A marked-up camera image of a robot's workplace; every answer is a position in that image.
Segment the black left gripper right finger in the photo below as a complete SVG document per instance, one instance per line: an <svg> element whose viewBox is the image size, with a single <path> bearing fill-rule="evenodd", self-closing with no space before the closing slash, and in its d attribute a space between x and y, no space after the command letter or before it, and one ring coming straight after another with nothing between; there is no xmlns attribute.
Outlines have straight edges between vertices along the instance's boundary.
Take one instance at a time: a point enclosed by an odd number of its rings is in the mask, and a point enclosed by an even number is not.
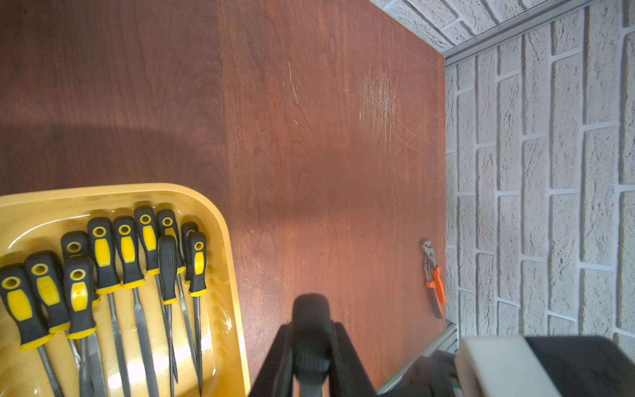
<svg viewBox="0 0 635 397"><path fill-rule="evenodd" d="M377 396L341 323L332 324L331 396Z"/></svg>

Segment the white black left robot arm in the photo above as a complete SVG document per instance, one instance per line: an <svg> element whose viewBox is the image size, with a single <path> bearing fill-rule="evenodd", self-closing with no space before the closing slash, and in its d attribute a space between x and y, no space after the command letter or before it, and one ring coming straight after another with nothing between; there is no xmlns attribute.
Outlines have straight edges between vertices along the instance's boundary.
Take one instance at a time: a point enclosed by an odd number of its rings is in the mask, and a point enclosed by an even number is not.
<svg viewBox="0 0 635 397"><path fill-rule="evenodd" d="M377 396L342 324L281 326L252 396ZM466 337L418 357L389 396L632 396L634 363L605 337Z"/></svg>

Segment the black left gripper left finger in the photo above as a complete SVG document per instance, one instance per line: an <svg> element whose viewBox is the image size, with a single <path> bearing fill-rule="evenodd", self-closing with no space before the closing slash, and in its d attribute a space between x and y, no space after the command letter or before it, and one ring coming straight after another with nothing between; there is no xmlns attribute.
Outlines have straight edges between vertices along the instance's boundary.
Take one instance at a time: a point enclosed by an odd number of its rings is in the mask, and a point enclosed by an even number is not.
<svg viewBox="0 0 635 397"><path fill-rule="evenodd" d="M279 327L249 397L291 396L293 394L292 327Z"/></svg>

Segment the black yellow file tool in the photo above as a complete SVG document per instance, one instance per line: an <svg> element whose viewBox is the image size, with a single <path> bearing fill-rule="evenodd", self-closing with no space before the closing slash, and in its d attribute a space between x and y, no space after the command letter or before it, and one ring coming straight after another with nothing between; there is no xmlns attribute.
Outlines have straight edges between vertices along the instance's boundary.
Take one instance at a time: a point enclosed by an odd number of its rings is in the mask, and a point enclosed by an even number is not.
<svg viewBox="0 0 635 397"><path fill-rule="evenodd" d="M300 396L322 396L330 368L331 314L322 294L301 294L292 312L293 372Z"/></svg>

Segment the yellow plastic tray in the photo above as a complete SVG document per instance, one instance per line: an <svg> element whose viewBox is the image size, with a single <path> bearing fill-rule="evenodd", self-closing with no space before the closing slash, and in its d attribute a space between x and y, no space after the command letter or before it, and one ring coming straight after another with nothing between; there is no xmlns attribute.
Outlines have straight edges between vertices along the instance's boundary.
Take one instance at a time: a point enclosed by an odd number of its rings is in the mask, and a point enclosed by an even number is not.
<svg viewBox="0 0 635 397"><path fill-rule="evenodd" d="M165 208L175 213L180 233L186 222L195 222L206 237L207 291L200 297L203 354L203 393L198 392L198 375L190 354L180 294L175 280L177 301L172 304L172 329L175 348L175 396L244 396L250 387L246 349L238 304L228 226L218 208L200 193L173 184L110 185L91 188L51 190L5 195L1 199L1 268L24 266L26 258L38 251L54 251L63 271L62 236L71 231L87 232L91 218L106 217L112 222L120 216L134 218L142 205L157 213ZM165 332L165 312L155 276L148 275L146 255L138 238L140 265L145 283L138 288L144 310L160 396L170 396L169 354ZM131 289L123 287L122 263L115 238L117 274L122 288L114 292L117 318L122 334L130 379L131 396L149 396L134 314ZM195 344L193 298L182 275L185 300L190 314ZM107 396L125 396L117 364L108 298L93 307ZM45 344L64 396L79 393L79 344L67 333L53 335ZM4 396L54 396L40 355L36 349L20 348L18 327L1 298L1 393Z"/></svg>

